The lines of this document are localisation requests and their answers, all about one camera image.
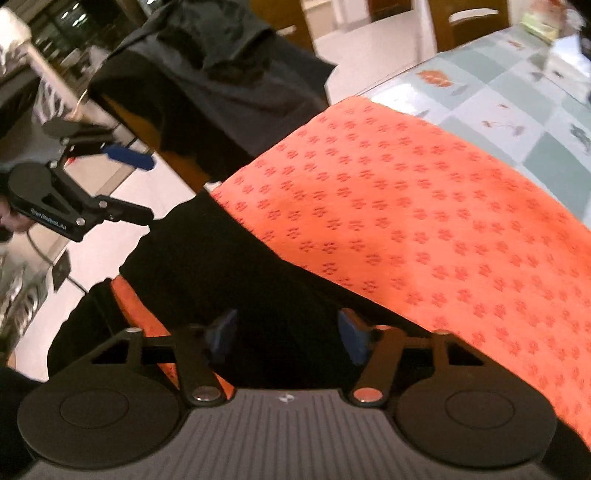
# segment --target silver rivet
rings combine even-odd
[[[376,403],[382,400],[384,395],[377,388],[363,387],[355,390],[353,397],[361,403]]]
[[[197,387],[193,390],[193,398],[197,401],[211,402],[220,399],[222,392],[216,387],[210,387],[208,385],[204,387]]]

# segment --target light blue tablecloth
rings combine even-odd
[[[438,54],[366,96],[481,147],[591,227],[591,109],[544,77],[548,49],[511,27]]]

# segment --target dark pants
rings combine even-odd
[[[18,431],[17,412],[23,398],[38,385],[11,368],[0,367],[0,480],[13,478],[32,461]]]

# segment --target black cord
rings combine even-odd
[[[39,255],[39,257],[41,257],[41,259],[47,263],[51,268],[55,267],[55,263],[52,262],[49,257],[44,254],[41,249],[39,249],[39,247],[37,246],[37,244],[33,241],[32,237],[31,237],[31,233],[29,230],[27,230],[26,232],[27,235],[27,239],[29,240],[29,243],[31,244],[33,250],[37,253],[37,255]],[[71,276],[67,276],[66,280],[69,281],[72,285],[74,285],[78,290],[80,290],[84,295],[88,295],[88,290],[86,290],[82,285],[80,285],[80,283],[78,283],[76,280],[74,280]]]

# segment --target orange towel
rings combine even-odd
[[[121,277],[116,277],[111,282],[111,289],[117,305],[132,327],[140,327],[144,330],[146,337],[168,336],[170,332],[162,323],[144,306],[134,289]],[[178,388],[177,368],[174,364],[161,364],[159,367],[166,374],[168,379]],[[232,398],[234,387],[216,374],[222,386],[226,398]]]
[[[591,233],[512,168],[349,98],[214,197],[282,258],[454,331],[591,446]]]

